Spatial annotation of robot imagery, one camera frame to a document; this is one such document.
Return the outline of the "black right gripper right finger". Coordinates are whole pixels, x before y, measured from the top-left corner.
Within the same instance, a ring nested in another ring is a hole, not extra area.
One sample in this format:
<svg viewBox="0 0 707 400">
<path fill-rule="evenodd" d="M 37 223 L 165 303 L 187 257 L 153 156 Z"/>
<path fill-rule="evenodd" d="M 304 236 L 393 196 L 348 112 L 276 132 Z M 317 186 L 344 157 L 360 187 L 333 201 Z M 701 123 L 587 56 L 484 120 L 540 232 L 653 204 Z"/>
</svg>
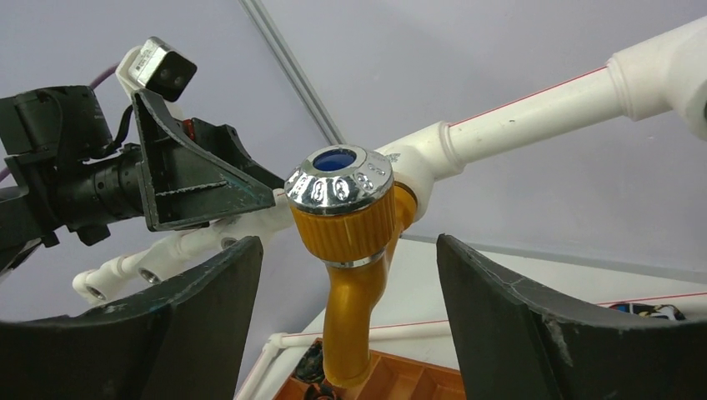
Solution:
<svg viewBox="0 0 707 400">
<path fill-rule="evenodd" d="M 447 234 L 436 252 L 467 398 L 705 398 L 705 320 L 597 306 Z"/>
</svg>

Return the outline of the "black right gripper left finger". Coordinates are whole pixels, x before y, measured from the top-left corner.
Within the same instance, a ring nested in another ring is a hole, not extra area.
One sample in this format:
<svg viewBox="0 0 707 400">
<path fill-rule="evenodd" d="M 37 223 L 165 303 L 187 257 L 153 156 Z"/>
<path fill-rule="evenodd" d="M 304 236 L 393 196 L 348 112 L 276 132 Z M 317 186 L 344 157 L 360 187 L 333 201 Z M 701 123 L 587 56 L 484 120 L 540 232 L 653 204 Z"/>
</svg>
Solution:
<svg viewBox="0 0 707 400">
<path fill-rule="evenodd" d="M 262 261 L 246 237 L 79 316 L 3 322 L 2 398 L 233 398 Z"/>
</svg>

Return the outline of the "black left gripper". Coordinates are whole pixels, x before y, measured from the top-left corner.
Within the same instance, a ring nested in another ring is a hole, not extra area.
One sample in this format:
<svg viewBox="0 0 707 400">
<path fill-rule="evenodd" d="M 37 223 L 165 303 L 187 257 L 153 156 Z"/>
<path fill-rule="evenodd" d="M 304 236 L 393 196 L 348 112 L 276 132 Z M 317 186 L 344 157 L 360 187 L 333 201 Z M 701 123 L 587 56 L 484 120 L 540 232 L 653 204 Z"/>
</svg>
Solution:
<svg viewBox="0 0 707 400">
<path fill-rule="evenodd" d="M 3 246 L 54 246 L 61 227 L 92 246 L 109 237 L 109 224 L 143 213 L 150 231 L 163 232 L 274 207 L 283 179 L 251 157 L 234 127 L 178 120 L 147 89 L 132 100 L 142 154 L 114 144 L 88 86 L 2 99 L 1 140 L 16 182 L 1 191 Z"/>
</svg>

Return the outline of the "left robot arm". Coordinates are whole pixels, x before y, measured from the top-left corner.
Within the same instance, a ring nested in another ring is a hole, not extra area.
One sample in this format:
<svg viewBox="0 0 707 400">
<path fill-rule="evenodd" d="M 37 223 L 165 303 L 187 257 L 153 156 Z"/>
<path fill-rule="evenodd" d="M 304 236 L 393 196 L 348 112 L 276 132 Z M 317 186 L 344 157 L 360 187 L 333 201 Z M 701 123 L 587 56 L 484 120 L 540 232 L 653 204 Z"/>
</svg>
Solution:
<svg viewBox="0 0 707 400">
<path fill-rule="evenodd" d="M 1 269 L 10 272 L 67 228 L 92 246 L 109 225 L 205 228 L 271 208 L 283 179 L 255 162 L 234 127 L 180 120 L 157 93 L 131 96 L 111 134 L 92 89 L 46 87 L 1 101 L 1 141 L 15 185 L 1 191 Z"/>
</svg>

